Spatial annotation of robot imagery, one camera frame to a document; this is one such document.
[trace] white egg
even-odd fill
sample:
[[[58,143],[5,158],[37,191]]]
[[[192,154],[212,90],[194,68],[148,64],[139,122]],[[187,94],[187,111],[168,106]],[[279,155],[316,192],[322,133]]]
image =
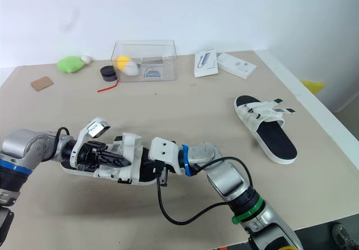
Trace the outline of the white egg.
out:
[[[123,68],[122,72],[128,76],[136,76],[139,75],[139,68],[134,61],[127,62],[126,66]]]
[[[90,62],[91,62],[91,58],[88,55],[83,55],[80,59],[85,64],[90,64]]]

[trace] small white box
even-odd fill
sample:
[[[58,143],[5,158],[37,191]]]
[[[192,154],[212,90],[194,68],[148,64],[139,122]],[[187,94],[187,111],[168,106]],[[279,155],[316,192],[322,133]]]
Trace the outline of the small white box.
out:
[[[217,54],[214,49],[207,49],[195,54],[195,77],[218,73]]]
[[[257,68],[256,65],[243,61],[232,55],[222,53],[217,57],[218,67],[226,72],[247,79]]]

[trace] transparent container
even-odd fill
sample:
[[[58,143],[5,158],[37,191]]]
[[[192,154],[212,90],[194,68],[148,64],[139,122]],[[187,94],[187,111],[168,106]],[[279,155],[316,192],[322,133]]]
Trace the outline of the transparent container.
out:
[[[175,80],[173,40],[117,41],[111,56],[121,82]]]

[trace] yellow object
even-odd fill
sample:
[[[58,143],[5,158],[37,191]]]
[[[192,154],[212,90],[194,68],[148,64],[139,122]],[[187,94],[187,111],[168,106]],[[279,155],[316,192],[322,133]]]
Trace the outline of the yellow object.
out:
[[[310,90],[310,92],[312,92],[314,95],[317,94],[320,90],[323,89],[324,87],[324,83],[318,83],[318,82],[311,82],[311,81],[306,81],[306,80],[301,80],[301,82],[303,83],[303,85],[305,85],[305,87],[307,89]]]
[[[298,248],[295,246],[284,246],[279,248],[278,250],[298,250]]]
[[[126,67],[126,65],[128,64],[128,62],[130,62],[132,59],[125,56],[125,55],[122,55],[120,57],[118,57],[116,59],[116,67],[121,71],[123,72],[123,69]]]

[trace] slipper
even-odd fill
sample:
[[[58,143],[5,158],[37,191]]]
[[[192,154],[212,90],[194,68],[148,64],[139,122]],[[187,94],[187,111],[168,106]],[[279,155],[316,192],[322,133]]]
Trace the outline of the slipper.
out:
[[[234,109],[272,161],[290,164],[297,158],[297,150],[282,130],[283,114],[292,114],[295,111],[274,108],[281,102],[281,99],[260,102],[244,95],[234,101]]]

